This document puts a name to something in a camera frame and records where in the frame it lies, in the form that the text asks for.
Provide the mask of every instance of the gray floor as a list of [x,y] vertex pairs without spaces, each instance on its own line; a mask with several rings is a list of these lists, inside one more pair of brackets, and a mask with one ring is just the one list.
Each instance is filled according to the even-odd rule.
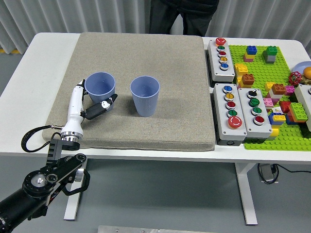
[[[21,55],[0,54],[0,90],[20,59]],[[0,156],[0,200],[19,189],[24,177],[44,164],[44,158]],[[286,167],[311,170],[311,166]],[[46,217],[26,220],[14,232],[96,233],[99,225],[214,233],[311,231],[308,173],[280,169],[280,183],[266,185],[259,182],[255,168],[250,170],[259,224],[246,226],[233,164],[89,160],[87,169],[91,182],[82,195],[76,221],[63,220],[67,197],[61,193]]]

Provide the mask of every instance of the gray felt mat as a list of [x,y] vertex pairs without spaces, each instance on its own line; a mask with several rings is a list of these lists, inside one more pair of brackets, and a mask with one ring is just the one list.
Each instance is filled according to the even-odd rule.
[[[197,36],[82,33],[54,101],[47,124],[65,125],[73,88],[90,74],[116,79],[112,111],[84,120],[82,148],[208,151],[215,133],[203,40]],[[149,75],[161,90],[155,114],[140,117],[131,81]],[[84,108],[92,105],[85,96]],[[43,131],[49,140],[51,131]]]

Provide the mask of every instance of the white table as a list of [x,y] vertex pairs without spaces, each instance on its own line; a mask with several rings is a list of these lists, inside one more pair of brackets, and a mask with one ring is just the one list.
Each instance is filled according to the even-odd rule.
[[[21,139],[30,129],[45,125],[78,38],[79,34],[75,33],[39,33],[34,37],[0,98],[1,155],[33,156],[22,150]],[[210,39],[203,38],[205,49]],[[302,44],[294,40],[227,38],[227,41],[231,45],[279,46],[289,69],[299,62],[310,61]],[[44,143],[41,133],[36,133],[27,145],[35,149]],[[36,156],[47,156],[47,150],[45,147]],[[207,152],[105,149],[81,149],[79,152],[88,158],[235,163],[247,225],[257,225],[247,178],[247,172],[256,163],[311,164],[308,151],[249,151],[243,145],[215,145],[214,151]],[[64,155],[76,153],[63,151]],[[73,198],[75,201],[69,201],[71,205],[77,202],[77,198]],[[75,211],[69,211],[68,218],[74,219]]]

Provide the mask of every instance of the black pants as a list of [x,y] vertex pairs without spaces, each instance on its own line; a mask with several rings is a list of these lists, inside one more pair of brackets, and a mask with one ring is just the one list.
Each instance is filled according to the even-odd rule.
[[205,36],[213,14],[197,16],[179,12],[161,0],[151,0],[150,34],[170,34],[172,25],[178,15],[183,18],[184,35]]

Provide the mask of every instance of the plastic cup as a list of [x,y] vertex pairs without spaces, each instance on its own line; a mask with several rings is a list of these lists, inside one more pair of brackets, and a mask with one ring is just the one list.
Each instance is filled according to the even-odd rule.
[[130,85],[134,104],[139,115],[150,117],[156,111],[160,83],[153,77],[140,76]]
[[96,72],[91,74],[85,81],[84,87],[94,104],[108,99],[115,93],[116,81],[111,74]]

